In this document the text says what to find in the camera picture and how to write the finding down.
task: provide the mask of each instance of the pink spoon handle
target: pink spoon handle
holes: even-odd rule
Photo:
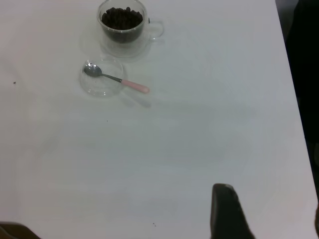
[[[143,92],[144,94],[147,94],[148,92],[150,92],[150,89],[148,87],[134,83],[132,81],[122,80],[121,83],[137,91]]]

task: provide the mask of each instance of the metal spoon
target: metal spoon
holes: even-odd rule
[[[131,87],[131,88],[133,88],[137,91],[143,92],[145,94],[150,92],[150,89],[146,86],[134,83],[132,81],[123,80],[123,79],[120,79],[120,78],[117,78],[114,76],[109,76],[109,75],[103,74],[101,68],[93,63],[84,64],[83,71],[85,74],[87,74],[88,76],[91,76],[91,77],[105,76],[107,78],[115,80],[115,81],[117,81],[125,86]]]

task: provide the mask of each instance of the glass cup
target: glass cup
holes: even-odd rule
[[[143,21],[136,27],[128,30],[117,30],[106,26],[102,22],[102,15],[111,8],[139,11]],[[153,36],[150,33],[150,22],[145,6],[138,0],[106,0],[98,8],[97,20],[100,28],[101,46],[111,55],[116,57],[134,57],[142,52],[150,40],[155,40],[164,32],[164,26],[161,21],[154,22],[160,24],[162,31]]]

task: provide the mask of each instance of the cup handle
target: cup handle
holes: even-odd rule
[[[151,41],[156,41],[159,37],[161,37],[164,34],[164,23],[161,20],[150,20],[149,19],[149,24],[154,24],[154,25],[160,25],[161,26],[161,31],[159,33],[151,33],[150,34],[150,39]]]

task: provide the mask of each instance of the transparent glass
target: transparent glass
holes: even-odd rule
[[[121,79],[125,76],[122,64],[111,56],[108,56],[104,59],[87,60],[84,65],[86,65],[88,62],[99,66],[102,72],[105,74],[109,74]],[[90,77],[84,73],[83,69],[80,74],[80,85],[89,94],[102,97],[111,97],[117,95],[123,89],[123,85],[121,83],[104,76]]]
[[[139,11],[143,21],[128,30],[109,28],[102,22],[102,15],[111,8]],[[134,57],[147,45],[150,39],[149,18],[145,6],[138,0],[106,0],[98,8],[97,20],[101,46],[116,57]]]

